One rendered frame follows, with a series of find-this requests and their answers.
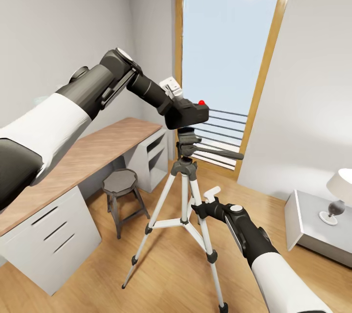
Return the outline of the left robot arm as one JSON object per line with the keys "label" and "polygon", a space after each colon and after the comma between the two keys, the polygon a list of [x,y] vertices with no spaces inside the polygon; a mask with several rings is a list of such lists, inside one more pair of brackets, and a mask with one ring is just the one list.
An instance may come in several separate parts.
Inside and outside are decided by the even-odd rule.
{"label": "left robot arm", "polygon": [[[150,84],[151,82],[151,84]],[[40,183],[124,88],[154,106],[160,115],[181,117],[169,97],[183,92],[174,77],[158,84],[144,75],[119,48],[108,51],[99,65],[77,69],[32,111],[0,129],[0,215],[27,187]]]}

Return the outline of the camera tripod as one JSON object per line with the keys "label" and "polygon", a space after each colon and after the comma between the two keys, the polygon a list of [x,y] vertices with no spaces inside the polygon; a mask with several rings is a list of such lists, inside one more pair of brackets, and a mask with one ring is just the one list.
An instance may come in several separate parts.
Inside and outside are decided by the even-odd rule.
{"label": "camera tripod", "polygon": [[[125,285],[130,277],[130,274],[138,261],[138,257],[147,240],[147,237],[152,232],[152,230],[155,228],[183,226],[189,231],[189,233],[194,237],[197,243],[205,251],[207,255],[207,260],[210,262],[212,274],[214,277],[216,291],[217,291],[218,299],[220,303],[219,305],[220,313],[228,313],[228,304],[223,302],[219,279],[218,279],[216,266],[215,266],[215,262],[217,261],[218,254],[214,249],[212,250],[208,228],[206,224],[206,219],[205,218],[201,219],[197,214],[198,224],[201,226],[203,236],[201,236],[200,233],[189,222],[189,218],[192,213],[191,205],[199,206],[203,203],[203,201],[200,198],[200,192],[199,192],[197,176],[196,176],[196,170],[197,170],[198,164],[197,164],[197,161],[193,163],[193,159],[190,157],[196,151],[212,153],[222,157],[229,157],[229,158],[234,158],[238,160],[243,160],[244,155],[240,153],[235,153],[235,152],[217,151],[217,150],[211,150],[211,149],[206,149],[206,148],[201,148],[196,146],[195,144],[200,143],[202,141],[202,138],[196,137],[194,128],[189,128],[189,127],[180,128],[177,130],[177,135],[179,138],[179,142],[176,142],[178,159],[173,165],[171,174],[167,180],[167,183],[158,201],[156,209],[151,217],[150,223],[146,225],[145,236],[142,242],[140,243],[138,252],[135,256],[132,257],[132,267],[126,278],[125,283],[122,285],[122,288],[123,289],[125,288]],[[178,172],[182,173],[182,218],[165,220],[165,221],[156,221],[156,218],[161,210],[161,207],[165,201],[165,198],[169,192],[169,189],[171,188],[172,183],[175,177],[177,176]],[[190,183],[191,195],[192,195],[189,201],[189,204],[188,204],[188,182]]]}

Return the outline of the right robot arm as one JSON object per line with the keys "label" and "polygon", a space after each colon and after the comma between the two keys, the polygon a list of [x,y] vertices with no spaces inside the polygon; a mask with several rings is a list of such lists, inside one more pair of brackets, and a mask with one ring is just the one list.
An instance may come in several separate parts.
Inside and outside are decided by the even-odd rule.
{"label": "right robot arm", "polygon": [[333,313],[307,287],[272,245],[266,231],[251,221],[241,205],[219,202],[220,187],[204,193],[206,201],[191,205],[201,219],[211,216],[228,225],[242,255],[247,258],[269,313]]}

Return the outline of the digital camera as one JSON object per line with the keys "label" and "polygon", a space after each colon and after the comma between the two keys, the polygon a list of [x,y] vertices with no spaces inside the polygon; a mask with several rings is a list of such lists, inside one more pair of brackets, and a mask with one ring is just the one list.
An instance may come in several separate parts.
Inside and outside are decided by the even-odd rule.
{"label": "digital camera", "polygon": [[203,100],[199,104],[192,103],[189,99],[177,100],[173,98],[174,107],[182,114],[181,117],[165,113],[165,124],[167,129],[180,129],[186,126],[203,123],[209,120],[209,107]]}

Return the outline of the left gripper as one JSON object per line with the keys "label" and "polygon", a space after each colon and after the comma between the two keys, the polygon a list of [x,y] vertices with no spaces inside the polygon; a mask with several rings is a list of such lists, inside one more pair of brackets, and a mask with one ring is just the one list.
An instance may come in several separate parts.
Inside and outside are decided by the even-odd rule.
{"label": "left gripper", "polygon": [[169,95],[167,96],[165,91],[152,80],[148,90],[140,98],[154,106],[160,115],[164,116],[168,112],[178,117],[182,116],[174,107],[174,102]]}

